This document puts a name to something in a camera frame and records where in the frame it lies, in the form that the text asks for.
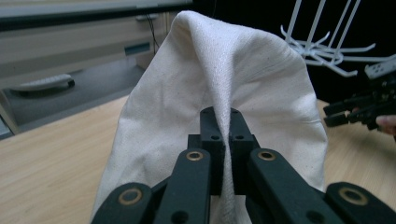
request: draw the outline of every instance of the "black cable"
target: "black cable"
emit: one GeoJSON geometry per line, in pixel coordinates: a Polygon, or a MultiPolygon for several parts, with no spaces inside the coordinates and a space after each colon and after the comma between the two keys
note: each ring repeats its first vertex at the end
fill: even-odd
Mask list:
{"type": "Polygon", "coordinates": [[[212,19],[215,19],[215,13],[216,13],[216,6],[218,5],[218,0],[215,0],[214,6],[213,6],[213,11],[212,11],[212,19]]]}
{"type": "Polygon", "coordinates": [[[151,29],[152,41],[154,43],[154,54],[155,54],[156,53],[155,46],[157,46],[157,48],[159,48],[160,45],[158,44],[157,39],[155,38],[154,24],[152,23],[152,19],[151,19],[150,15],[146,15],[146,18],[148,19],[149,28],[151,29]]]}

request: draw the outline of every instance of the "white plastic hook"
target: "white plastic hook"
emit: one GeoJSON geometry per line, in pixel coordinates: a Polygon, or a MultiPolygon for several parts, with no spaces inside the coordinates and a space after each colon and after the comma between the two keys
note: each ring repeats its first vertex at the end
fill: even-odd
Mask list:
{"type": "Polygon", "coordinates": [[[339,63],[342,63],[343,61],[356,62],[356,63],[381,63],[384,61],[396,59],[396,54],[388,56],[388,57],[359,57],[359,56],[344,55],[345,53],[365,52],[365,51],[368,51],[375,47],[375,44],[372,44],[365,48],[352,48],[352,49],[342,49],[341,48],[344,43],[344,40],[347,36],[349,26],[352,23],[353,18],[355,17],[356,11],[358,10],[360,2],[361,2],[361,0],[356,0],[355,5],[352,8],[352,11],[349,15],[347,22],[346,22],[344,31],[343,31],[343,33],[338,41],[337,47],[335,49],[332,48],[332,43],[334,42],[335,37],[337,36],[337,33],[341,27],[341,24],[344,21],[344,18],[347,14],[347,10],[349,9],[351,0],[347,0],[344,11],[337,23],[334,34],[332,35],[332,38],[331,38],[328,46],[325,46],[322,43],[324,41],[326,41],[327,38],[330,36],[330,32],[328,32],[320,40],[318,40],[316,42],[313,41],[313,37],[314,37],[315,31],[317,30],[320,15],[323,11],[326,0],[320,0],[320,3],[318,5],[317,14],[315,15],[311,30],[309,32],[309,35],[308,35],[308,38],[306,41],[295,40],[291,37],[291,34],[294,29],[294,24],[297,20],[298,13],[300,11],[300,6],[302,3],[302,0],[296,0],[296,3],[294,5],[294,10],[291,15],[288,31],[285,32],[283,29],[283,26],[281,26],[280,27],[281,33],[283,36],[285,36],[285,41],[294,50],[296,50],[300,55],[302,55],[302,57],[305,59],[306,64],[314,65],[314,66],[326,66],[343,77],[356,76],[358,74],[358,71],[347,72],[347,71],[339,68],[337,65],[339,63]]]}

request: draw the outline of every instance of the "finger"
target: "finger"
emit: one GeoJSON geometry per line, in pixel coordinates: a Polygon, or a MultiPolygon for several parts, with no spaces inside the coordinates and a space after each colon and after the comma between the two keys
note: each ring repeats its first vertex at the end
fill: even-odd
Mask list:
{"type": "Polygon", "coordinates": [[[379,129],[382,133],[388,133],[390,135],[396,136],[396,127],[380,127],[379,129]]]}
{"type": "Polygon", "coordinates": [[[376,117],[376,124],[379,126],[389,127],[396,126],[396,115],[382,115],[376,117]]]}

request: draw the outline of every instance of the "wooden tabletop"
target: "wooden tabletop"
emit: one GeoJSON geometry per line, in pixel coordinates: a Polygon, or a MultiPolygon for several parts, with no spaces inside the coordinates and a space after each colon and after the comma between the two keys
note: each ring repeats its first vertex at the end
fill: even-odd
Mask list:
{"type": "MultiPolygon", "coordinates": [[[[0,223],[88,223],[126,99],[0,141],[0,223]]],[[[393,138],[360,124],[326,132],[326,184],[360,185],[396,210],[393,138]]]]}

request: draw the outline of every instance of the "fabric fold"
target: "fabric fold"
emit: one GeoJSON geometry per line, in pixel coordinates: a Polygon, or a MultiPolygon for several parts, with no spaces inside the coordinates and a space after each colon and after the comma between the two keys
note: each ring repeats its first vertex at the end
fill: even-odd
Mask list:
{"type": "MultiPolygon", "coordinates": [[[[223,139],[231,107],[238,109],[262,147],[279,151],[309,185],[322,189],[327,138],[316,101],[304,60],[278,36],[180,12],[121,111],[92,215],[116,187],[153,187],[168,177],[209,106],[223,139]]],[[[212,200],[210,222],[250,223],[244,197],[233,195],[224,144],[223,193],[212,200]]]]}

